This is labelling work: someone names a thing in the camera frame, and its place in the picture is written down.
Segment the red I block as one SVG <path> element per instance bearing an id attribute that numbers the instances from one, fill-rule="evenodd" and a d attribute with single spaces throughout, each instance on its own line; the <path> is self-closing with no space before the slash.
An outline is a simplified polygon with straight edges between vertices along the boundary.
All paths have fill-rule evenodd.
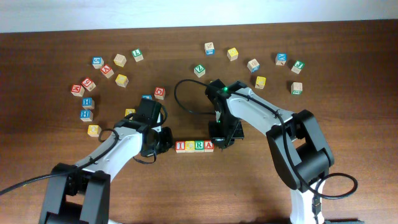
<path id="1" fill-rule="evenodd" d="M 186 151 L 185 141 L 176 141 L 175 142 L 175 151 L 177 153 L 182 153 Z"/>

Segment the green R block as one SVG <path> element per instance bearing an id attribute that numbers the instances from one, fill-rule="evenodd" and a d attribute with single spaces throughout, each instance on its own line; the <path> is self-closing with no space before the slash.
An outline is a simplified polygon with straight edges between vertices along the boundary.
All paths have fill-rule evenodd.
<path id="1" fill-rule="evenodd" d="M 204 152 L 204 141 L 195 141 L 195 152 Z"/>

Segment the yellow C block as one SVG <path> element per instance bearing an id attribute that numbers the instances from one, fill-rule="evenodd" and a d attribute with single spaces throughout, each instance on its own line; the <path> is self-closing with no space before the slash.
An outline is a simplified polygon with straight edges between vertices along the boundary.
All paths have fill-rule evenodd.
<path id="1" fill-rule="evenodd" d="M 195 141 L 185 141 L 185 152 L 195 152 Z"/>

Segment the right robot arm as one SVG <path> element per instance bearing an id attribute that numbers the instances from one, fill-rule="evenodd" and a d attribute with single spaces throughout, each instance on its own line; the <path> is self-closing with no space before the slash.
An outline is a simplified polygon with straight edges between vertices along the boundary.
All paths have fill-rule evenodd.
<path id="1" fill-rule="evenodd" d="M 322 214 L 324 181 L 335 159 L 314 115 L 283 110 L 257 96 L 242 82 L 207 85 L 205 94 L 215 109 L 209 123 L 211 141 L 221 149 L 243 139 L 242 121 L 265 135 L 274 167 L 290 189 L 290 223 L 325 223 Z"/>

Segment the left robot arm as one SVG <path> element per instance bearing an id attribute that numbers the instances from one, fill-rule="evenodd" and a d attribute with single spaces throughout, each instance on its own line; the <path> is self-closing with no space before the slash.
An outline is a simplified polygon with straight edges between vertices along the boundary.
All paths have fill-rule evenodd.
<path id="1" fill-rule="evenodd" d="M 74 165 L 59 163 L 51 171 L 39 222 L 109 224 L 110 186 L 137 155 L 156 158 L 173 145 L 163 127 L 165 106 L 143 98 L 136 113 L 109 128 L 109 137 Z"/>

